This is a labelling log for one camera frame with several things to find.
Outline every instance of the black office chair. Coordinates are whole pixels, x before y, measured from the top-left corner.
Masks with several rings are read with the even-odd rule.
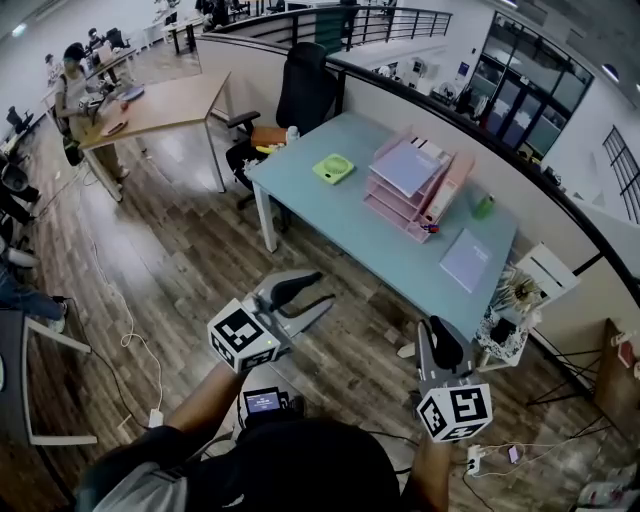
[[[286,6],[284,4],[284,0],[278,0],[276,2],[275,7],[267,7],[267,11],[271,12],[271,13],[276,13],[276,12],[284,12],[286,9]]]
[[[31,121],[33,120],[33,114],[29,114],[29,111],[25,112],[24,115],[25,118],[23,120],[16,112],[15,107],[10,107],[9,113],[7,114],[7,122],[13,126],[13,129],[18,135],[27,131]]]
[[[125,43],[122,39],[122,32],[117,28],[112,28],[107,32],[107,40],[111,43],[112,48],[130,48],[128,41]]]
[[[324,122],[338,91],[338,80],[325,69],[326,56],[327,50],[315,43],[298,43],[289,50],[276,112],[276,122],[280,127],[297,126],[300,135],[304,135]],[[260,113],[252,111],[227,121],[229,128],[243,125],[249,136],[227,151],[227,162],[234,176],[249,190],[253,190],[253,185],[244,174],[244,160],[261,161],[267,157],[251,147],[252,121],[258,117]],[[238,202],[238,209],[244,209],[253,199],[253,193],[242,199]],[[289,212],[282,205],[279,206],[285,231]]]

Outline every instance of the desk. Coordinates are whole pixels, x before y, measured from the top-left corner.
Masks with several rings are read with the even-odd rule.
[[[388,128],[347,112],[252,169],[247,176],[254,183],[267,248],[276,249],[269,203],[273,196],[420,310],[447,319],[471,340],[504,268],[516,222],[499,205],[485,220],[474,220],[470,196],[475,190],[469,184],[447,210],[440,233],[417,243],[363,203],[373,153],[390,136]],[[356,166],[337,185],[311,170],[330,153]],[[464,227],[493,254],[471,294],[439,265]]]
[[[193,27],[194,25],[201,25],[202,23],[204,23],[204,18],[202,18],[202,16],[199,16],[191,20],[180,21],[180,22],[172,23],[171,25],[167,25],[162,29],[162,33],[165,35],[165,41],[166,41],[166,34],[168,32],[171,32],[171,34],[173,35],[173,44],[175,44],[176,46],[176,55],[180,55],[180,46],[178,44],[178,32],[182,32],[183,30],[187,31],[187,37],[189,38],[189,51],[192,52],[193,49],[196,47],[196,37],[195,37],[195,34],[193,33]]]
[[[101,73],[105,73],[111,68],[114,68],[122,63],[125,63],[127,65],[127,72],[129,73],[129,77],[131,78],[131,80],[135,80],[135,77],[133,76],[133,69],[131,67],[131,63],[129,62],[129,57],[133,57],[135,56],[135,54],[135,48],[120,50],[119,53],[114,53],[113,59],[111,59],[109,62],[101,63],[97,68],[94,68],[91,73],[87,75],[87,80],[91,80],[93,77]]]
[[[635,441],[640,424],[640,381],[633,376],[633,367],[625,368],[618,359],[618,347],[611,346],[610,340],[617,334],[618,329],[607,318],[593,403],[624,436]]]
[[[27,388],[27,348],[31,331],[79,352],[91,353],[89,345],[53,332],[26,317],[22,311],[0,311],[0,357],[4,370],[4,387],[0,391],[0,429],[10,439],[23,445],[67,446],[97,443],[95,436],[39,436],[33,433]]]
[[[290,11],[289,5],[304,5],[307,9],[318,9],[320,7],[334,7],[340,5],[336,0],[285,0],[285,11]]]
[[[192,125],[202,126],[203,134],[211,150],[212,173],[216,189],[218,192],[224,192],[224,183],[211,142],[207,119],[228,77],[229,71],[219,70],[212,75],[196,75],[148,85],[145,88],[145,93],[133,101],[126,112],[120,111],[120,102],[118,101],[112,102],[104,109],[102,122],[97,124],[81,141],[80,149],[85,151],[96,177],[116,201],[121,201],[122,195],[117,189],[116,183],[91,150],[151,132]],[[100,135],[105,125],[117,123],[118,119],[128,119],[129,124],[111,137]]]
[[[56,106],[56,91],[52,87],[51,89],[47,89],[47,92],[40,100],[40,103],[44,105],[44,113],[47,114],[47,118],[51,121],[51,124],[55,127],[56,131],[58,130],[58,125],[56,124],[53,115],[51,114],[51,109]]]

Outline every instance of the bottle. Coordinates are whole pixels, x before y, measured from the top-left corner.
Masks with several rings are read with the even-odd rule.
[[[287,145],[291,144],[294,140],[298,140],[300,138],[300,132],[298,131],[297,126],[289,126],[287,129]]]
[[[476,220],[482,220],[489,216],[493,211],[493,205],[495,203],[495,197],[491,194],[487,194],[482,201],[478,203],[476,209],[473,211],[473,218]]]

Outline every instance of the black cap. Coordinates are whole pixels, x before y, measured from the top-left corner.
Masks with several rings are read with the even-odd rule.
[[[82,43],[73,43],[69,48],[64,51],[63,59],[73,59],[76,62],[80,62],[84,59],[84,48]]]

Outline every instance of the white cable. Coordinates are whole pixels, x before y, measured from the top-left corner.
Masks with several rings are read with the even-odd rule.
[[[595,427],[600,420],[598,420],[594,425],[591,425],[592,427]],[[495,448],[495,450],[490,451],[487,454],[484,454],[483,457],[486,457],[487,455],[491,455],[492,453],[494,453],[495,451],[499,450],[500,448],[503,448],[505,446],[521,446],[522,447],[522,457],[524,457],[525,454],[525,446],[542,446],[542,447],[551,447],[549,448],[546,452],[544,452],[541,455],[538,455],[537,457],[534,457],[533,459],[530,460],[525,460],[523,462],[521,462],[520,464],[518,464],[518,466],[516,466],[515,468],[513,468],[511,471],[507,471],[506,473],[483,473],[481,475],[470,475],[473,478],[482,478],[484,476],[506,476],[506,475],[510,475],[511,473],[513,473],[514,471],[517,471],[518,469],[520,469],[522,466],[525,466],[527,464],[531,464],[532,462],[535,462],[538,459],[541,459],[542,457],[544,457],[545,455],[547,455],[549,452],[552,452],[553,450],[555,450],[556,448],[563,446],[567,443],[570,443],[571,441],[575,441],[577,439],[580,439],[580,437],[570,437],[569,439],[565,439],[564,441],[560,442],[560,443],[556,443],[556,444],[532,444],[532,443],[505,443],[505,444],[501,444],[501,445],[491,445],[491,446],[486,446],[485,448]]]
[[[76,208],[76,217],[78,217],[77,213],[80,210],[80,204],[82,201],[82,188],[80,189],[80,192],[78,194],[78,207]],[[158,400],[158,406],[156,407],[157,410],[160,410],[160,406],[162,405],[162,398],[163,398],[163,389],[162,389],[162,365],[160,364],[160,360],[153,354],[153,352],[151,352],[151,349],[149,348],[149,345],[147,345],[147,342],[145,341],[145,339],[140,336],[139,334],[136,334],[134,332],[134,321],[133,321],[133,315],[131,314],[131,310],[129,309],[129,305],[127,304],[127,301],[125,300],[124,296],[115,288],[115,286],[113,286],[108,280],[107,280],[107,276],[104,273],[104,270],[102,269],[102,266],[100,265],[100,260],[98,258],[98,246],[96,245],[95,240],[91,237],[91,235],[89,234],[89,231],[85,228],[84,224],[81,222],[80,223],[82,226],[82,229],[85,233],[85,235],[87,235],[89,237],[89,240],[91,240],[91,245],[93,246],[93,262],[96,265],[96,268],[98,269],[98,272],[100,274],[100,277],[102,277],[102,280],[104,281],[104,284],[107,285],[107,287],[113,291],[113,293],[115,293],[118,297],[120,297],[120,300],[122,301],[122,303],[124,304],[125,309],[127,310],[127,314],[129,315],[129,321],[131,322],[131,330],[129,332],[129,334],[125,334],[124,336],[122,336],[122,338],[120,338],[120,346],[123,348],[128,348],[129,345],[131,344],[131,339],[132,338],[138,338],[142,344],[144,345],[144,348],[147,349],[147,352],[149,352],[149,355],[153,358],[153,360],[156,362],[156,364],[158,365],[158,389],[160,391],[160,398]]]

